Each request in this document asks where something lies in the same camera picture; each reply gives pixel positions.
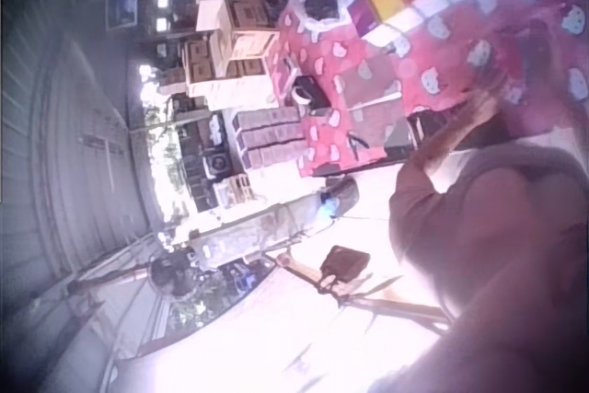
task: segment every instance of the black bag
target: black bag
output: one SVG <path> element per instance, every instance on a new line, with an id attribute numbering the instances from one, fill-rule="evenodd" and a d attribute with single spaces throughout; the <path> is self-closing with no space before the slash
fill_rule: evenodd
<path id="1" fill-rule="evenodd" d="M 370 255 L 358 250 L 334 246 L 321 264 L 321 279 L 317 282 L 320 294 L 328 293 L 337 283 L 349 283 L 360 276 L 368 266 Z M 330 276 L 333 281 L 326 287 L 321 284 Z"/>

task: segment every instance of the man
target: man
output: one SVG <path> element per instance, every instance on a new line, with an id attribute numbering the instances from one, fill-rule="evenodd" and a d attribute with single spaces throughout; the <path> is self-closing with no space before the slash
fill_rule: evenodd
<path id="1" fill-rule="evenodd" d="M 589 184 L 558 149 L 482 149 L 445 194 L 431 175 L 499 112 L 501 75 L 398 174 L 392 247 L 425 276 L 448 316 L 446 336 L 378 391 L 586 391 Z M 578 383 L 585 382 L 583 389 Z"/>

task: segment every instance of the window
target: window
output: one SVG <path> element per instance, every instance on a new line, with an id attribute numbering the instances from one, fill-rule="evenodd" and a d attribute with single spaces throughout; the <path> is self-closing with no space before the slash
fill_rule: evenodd
<path id="1" fill-rule="evenodd" d="M 168 6 L 168 0 L 157 0 L 157 7 L 158 8 L 167 8 Z"/>
<path id="2" fill-rule="evenodd" d="M 165 17 L 160 17 L 156 21 L 156 31 L 157 32 L 164 32 L 167 31 L 169 24 L 167 23 L 167 19 Z"/>

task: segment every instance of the poster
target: poster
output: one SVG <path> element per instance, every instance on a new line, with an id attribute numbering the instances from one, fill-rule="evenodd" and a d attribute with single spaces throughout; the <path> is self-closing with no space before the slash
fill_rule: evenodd
<path id="1" fill-rule="evenodd" d="M 107 0 L 107 30 L 137 25 L 137 0 Z"/>

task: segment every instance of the speaker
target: speaker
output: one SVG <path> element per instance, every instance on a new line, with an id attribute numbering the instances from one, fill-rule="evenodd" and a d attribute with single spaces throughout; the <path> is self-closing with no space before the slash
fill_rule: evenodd
<path id="1" fill-rule="evenodd" d="M 227 152 L 207 154 L 203 159 L 207 179 L 227 179 L 231 177 L 233 167 Z"/>

